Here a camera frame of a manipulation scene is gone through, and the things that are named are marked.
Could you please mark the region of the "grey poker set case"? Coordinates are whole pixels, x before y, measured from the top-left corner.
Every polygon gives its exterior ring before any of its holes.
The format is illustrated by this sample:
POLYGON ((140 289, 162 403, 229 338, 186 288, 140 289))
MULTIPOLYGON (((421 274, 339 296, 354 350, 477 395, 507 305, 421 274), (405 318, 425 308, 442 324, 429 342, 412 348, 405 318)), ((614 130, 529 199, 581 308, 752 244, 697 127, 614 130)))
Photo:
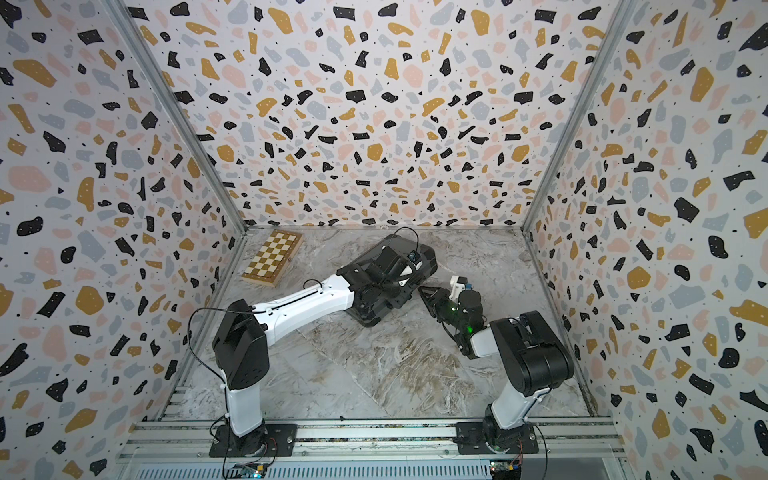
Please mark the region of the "grey poker set case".
POLYGON ((373 327, 409 301, 437 269, 432 247, 393 233, 337 274, 354 294, 347 312, 362 326, 373 327))

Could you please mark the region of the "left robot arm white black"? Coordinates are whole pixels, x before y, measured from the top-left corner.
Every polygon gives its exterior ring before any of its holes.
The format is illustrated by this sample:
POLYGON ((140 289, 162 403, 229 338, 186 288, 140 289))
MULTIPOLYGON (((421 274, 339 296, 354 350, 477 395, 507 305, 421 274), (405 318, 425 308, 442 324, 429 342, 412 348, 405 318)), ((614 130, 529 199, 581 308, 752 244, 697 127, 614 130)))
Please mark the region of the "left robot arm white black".
POLYGON ((391 234, 317 285, 269 302, 232 303, 212 341, 229 417, 216 433, 211 456, 253 456, 273 446, 260 382, 269 371, 269 349, 278 340, 341 311, 373 327, 406 304, 437 269, 432 247, 391 234))

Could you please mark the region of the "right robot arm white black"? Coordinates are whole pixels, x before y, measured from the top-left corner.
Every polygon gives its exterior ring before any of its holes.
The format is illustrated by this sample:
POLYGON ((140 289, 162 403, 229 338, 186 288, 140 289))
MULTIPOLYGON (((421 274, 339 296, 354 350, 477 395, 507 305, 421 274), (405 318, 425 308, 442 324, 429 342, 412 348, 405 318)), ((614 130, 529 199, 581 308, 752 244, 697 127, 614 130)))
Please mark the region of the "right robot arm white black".
POLYGON ((536 310, 488 321, 482 296, 464 286, 449 290, 422 286, 419 295, 429 314, 443 326, 460 353, 470 359, 501 359, 507 383, 471 433, 459 427, 464 453, 536 452, 527 417, 536 403, 574 375, 567 349, 536 310))

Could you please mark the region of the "wooden chess board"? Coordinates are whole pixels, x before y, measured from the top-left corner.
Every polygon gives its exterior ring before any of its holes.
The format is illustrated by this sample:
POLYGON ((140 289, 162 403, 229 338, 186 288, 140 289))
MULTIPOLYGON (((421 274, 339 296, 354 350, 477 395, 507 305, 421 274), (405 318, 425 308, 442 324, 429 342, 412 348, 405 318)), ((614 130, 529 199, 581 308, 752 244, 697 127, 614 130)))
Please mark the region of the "wooden chess board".
POLYGON ((268 287, 275 287, 303 242, 303 235, 273 230, 250 260, 241 277, 268 287))

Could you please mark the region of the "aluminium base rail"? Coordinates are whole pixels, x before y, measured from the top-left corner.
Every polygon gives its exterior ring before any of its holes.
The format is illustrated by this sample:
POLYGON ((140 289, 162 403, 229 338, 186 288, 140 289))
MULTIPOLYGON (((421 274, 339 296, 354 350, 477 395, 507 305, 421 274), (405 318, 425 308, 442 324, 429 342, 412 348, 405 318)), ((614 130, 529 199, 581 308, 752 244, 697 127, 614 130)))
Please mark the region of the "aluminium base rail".
POLYGON ((613 423, 535 417, 506 452, 476 419, 277 420, 248 454, 208 421, 142 422, 117 479, 630 479, 613 423))

